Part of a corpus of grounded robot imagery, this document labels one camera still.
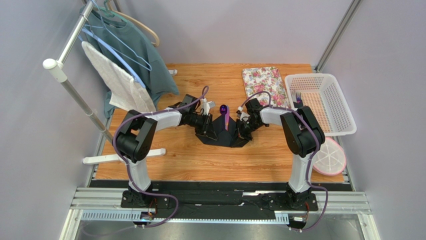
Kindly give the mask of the iridescent knife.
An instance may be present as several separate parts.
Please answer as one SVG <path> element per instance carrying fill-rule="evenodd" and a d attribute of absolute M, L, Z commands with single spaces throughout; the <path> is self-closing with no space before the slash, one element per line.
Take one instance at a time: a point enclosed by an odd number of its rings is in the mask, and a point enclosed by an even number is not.
<path fill-rule="evenodd" d="M 228 131 L 228 130 L 229 130 L 229 118 L 230 118 L 230 116 L 229 116 L 228 114 L 226 114 L 226 115 L 224 116 L 224 129 L 225 129 L 226 131 Z"/>

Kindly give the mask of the black paper napkin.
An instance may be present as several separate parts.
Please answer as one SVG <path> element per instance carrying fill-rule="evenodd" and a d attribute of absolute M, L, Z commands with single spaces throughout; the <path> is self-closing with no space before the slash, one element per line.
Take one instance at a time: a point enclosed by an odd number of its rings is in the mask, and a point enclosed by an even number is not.
<path fill-rule="evenodd" d="M 239 138 L 237 135 L 236 121 L 232 118 L 229 119 L 228 131 L 222 129 L 222 117 L 213 120 L 213 136 L 197 136 L 198 139 L 205 145 L 228 147 L 228 148 L 242 148 L 251 140 Z"/>

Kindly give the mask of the purple spoon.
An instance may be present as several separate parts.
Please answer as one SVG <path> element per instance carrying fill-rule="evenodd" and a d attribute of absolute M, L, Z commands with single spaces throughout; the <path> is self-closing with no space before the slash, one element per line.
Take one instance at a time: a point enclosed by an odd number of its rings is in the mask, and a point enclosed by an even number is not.
<path fill-rule="evenodd" d="M 225 126 L 224 126 L 224 117 L 225 117 L 225 115 L 229 115 L 230 116 L 229 107 L 227 105 L 225 105 L 225 104 L 222 104 L 220 106 L 219 111 L 220 111 L 220 114 L 221 114 L 221 117 L 222 117 L 222 130 L 226 131 L 225 130 Z"/>

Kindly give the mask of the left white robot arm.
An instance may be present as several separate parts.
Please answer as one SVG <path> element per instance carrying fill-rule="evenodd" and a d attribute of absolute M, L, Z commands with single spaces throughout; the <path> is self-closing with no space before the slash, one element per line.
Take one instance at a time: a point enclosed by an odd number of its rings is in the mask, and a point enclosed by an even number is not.
<path fill-rule="evenodd" d="M 154 196 L 149 192 L 152 185 L 147 170 L 147 156 L 155 133 L 167 128 L 188 125 L 197 135 L 215 138 L 211 126 L 210 109 L 215 106 L 203 96 L 196 98 L 187 94 L 183 101 L 156 112 L 127 112 L 125 119 L 115 131 L 112 146 L 124 161 L 129 177 L 129 191 L 142 197 Z"/>

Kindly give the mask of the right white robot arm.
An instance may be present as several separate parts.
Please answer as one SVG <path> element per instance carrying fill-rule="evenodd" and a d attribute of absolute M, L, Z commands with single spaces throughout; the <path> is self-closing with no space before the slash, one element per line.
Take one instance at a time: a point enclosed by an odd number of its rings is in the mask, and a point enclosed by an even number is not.
<path fill-rule="evenodd" d="M 288 148 L 293 154 L 291 175 L 284 195 L 284 203 L 291 209 L 305 205 L 312 194 L 312 160 L 325 142 L 325 134 L 312 110 L 302 106 L 296 110 L 263 106 L 257 99 L 243 103 L 247 115 L 240 107 L 237 111 L 231 147 L 243 147 L 250 142 L 252 132 L 262 126 L 282 126 Z"/>

